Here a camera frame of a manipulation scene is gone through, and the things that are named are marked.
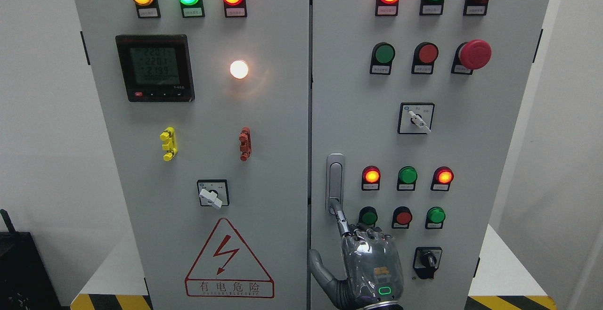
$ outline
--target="warning sign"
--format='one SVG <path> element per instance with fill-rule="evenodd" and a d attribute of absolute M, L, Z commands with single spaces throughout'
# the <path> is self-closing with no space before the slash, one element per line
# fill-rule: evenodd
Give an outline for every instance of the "warning sign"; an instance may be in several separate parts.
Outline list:
<path fill-rule="evenodd" d="M 274 298 L 274 281 L 226 218 L 220 218 L 185 278 L 189 297 Z"/>

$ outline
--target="white indicator light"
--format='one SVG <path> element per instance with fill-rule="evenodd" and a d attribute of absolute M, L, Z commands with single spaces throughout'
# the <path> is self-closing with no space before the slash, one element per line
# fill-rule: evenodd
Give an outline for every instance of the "white indicator light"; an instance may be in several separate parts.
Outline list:
<path fill-rule="evenodd" d="M 243 60 L 235 60 L 230 65 L 230 74 L 238 80 L 245 78 L 248 73 L 249 66 Z"/>

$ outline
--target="yellow black hazard stripe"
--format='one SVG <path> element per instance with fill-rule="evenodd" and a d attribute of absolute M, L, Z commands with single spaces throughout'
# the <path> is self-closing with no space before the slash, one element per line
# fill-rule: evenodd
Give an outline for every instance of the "yellow black hazard stripe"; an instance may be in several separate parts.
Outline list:
<path fill-rule="evenodd" d="M 465 310 L 556 310 L 548 296 L 473 296 L 467 297 Z"/>
<path fill-rule="evenodd" d="M 474 296 L 467 297 L 465 310 L 556 310 L 547 296 Z M 71 310 L 153 310 L 151 299 L 144 295 L 80 294 Z"/>
<path fill-rule="evenodd" d="M 71 310 L 153 310 L 151 299 L 144 295 L 80 294 Z"/>

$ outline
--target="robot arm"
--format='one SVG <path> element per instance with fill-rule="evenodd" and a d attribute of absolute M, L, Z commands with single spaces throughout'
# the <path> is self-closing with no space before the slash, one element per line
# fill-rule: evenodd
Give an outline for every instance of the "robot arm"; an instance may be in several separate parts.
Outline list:
<path fill-rule="evenodd" d="M 310 273 L 339 310 L 400 310 L 402 272 L 393 237 L 378 227 L 349 226 L 340 203 L 331 201 L 330 205 L 341 235 L 347 278 L 335 278 L 314 249 L 308 252 Z"/>

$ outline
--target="white switch lever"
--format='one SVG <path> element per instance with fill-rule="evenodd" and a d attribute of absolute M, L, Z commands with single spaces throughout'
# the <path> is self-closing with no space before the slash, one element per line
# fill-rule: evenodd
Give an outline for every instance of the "white switch lever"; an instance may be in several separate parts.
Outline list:
<path fill-rule="evenodd" d="M 431 130 L 429 129 L 429 127 L 427 126 L 427 123 L 425 123 L 425 121 L 420 117 L 420 115 L 409 111 L 408 114 L 411 116 L 411 121 L 413 122 L 413 124 L 420 128 L 420 129 L 424 129 L 425 132 L 427 133 L 431 133 Z"/>
<path fill-rule="evenodd" d="M 207 191 L 202 188 L 199 192 L 199 197 L 207 201 L 207 204 L 214 207 L 214 209 L 220 209 L 222 207 L 222 200 L 218 198 L 218 194 L 215 192 Z"/>

